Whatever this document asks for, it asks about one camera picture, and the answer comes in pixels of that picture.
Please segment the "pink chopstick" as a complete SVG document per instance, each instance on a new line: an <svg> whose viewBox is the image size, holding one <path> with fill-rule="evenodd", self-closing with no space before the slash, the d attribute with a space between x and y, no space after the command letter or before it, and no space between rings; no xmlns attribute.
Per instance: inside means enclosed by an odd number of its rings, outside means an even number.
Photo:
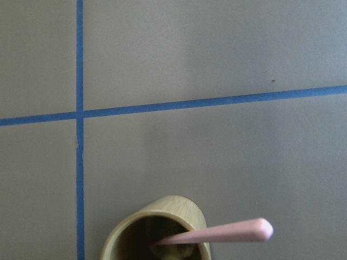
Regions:
<svg viewBox="0 0 347 260"><path fill-rule="evenodd" d="M273 234L273 227L264 218L245 220L209 227L203 230L187 231L165 237L153 245L224 243L224 242L265 242Z"/></svg>

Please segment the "bamboo wooden cup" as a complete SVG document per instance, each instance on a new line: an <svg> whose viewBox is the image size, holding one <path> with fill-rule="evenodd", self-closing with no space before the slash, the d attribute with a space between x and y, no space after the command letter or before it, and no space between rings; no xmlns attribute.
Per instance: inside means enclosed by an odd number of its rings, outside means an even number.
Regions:
<svg viewBox="0 0 347 260"><path fill-rule="evenodd" d="M110 233L101 259L210 259L209 243L153 246L166 236L207 227L200 208L182 196L165 196L122 220Z"/></svg>

